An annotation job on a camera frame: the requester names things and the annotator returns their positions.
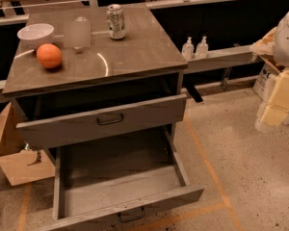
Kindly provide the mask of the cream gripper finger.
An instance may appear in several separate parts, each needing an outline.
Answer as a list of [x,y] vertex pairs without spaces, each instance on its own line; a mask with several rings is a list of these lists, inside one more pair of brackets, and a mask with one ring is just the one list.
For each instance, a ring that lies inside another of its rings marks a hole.
[[289,70],[284,70],[276,77],[269,104],[289,112]]
[[288,113],[281,109],[276,109],[268,106],[266,103],[261,103],[256,115],[254,127],[258,131],[269,132],[280,126],[286,117],[288,117]]

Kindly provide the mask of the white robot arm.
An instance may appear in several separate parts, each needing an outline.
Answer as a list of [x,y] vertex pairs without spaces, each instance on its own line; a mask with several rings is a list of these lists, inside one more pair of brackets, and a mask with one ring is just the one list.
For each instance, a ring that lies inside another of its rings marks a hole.
[[278,75],[269,75],[255,121],[258,131],[270,131],[289,120],[289,12],[250,51],[272,56],[276,64],[284,66]]

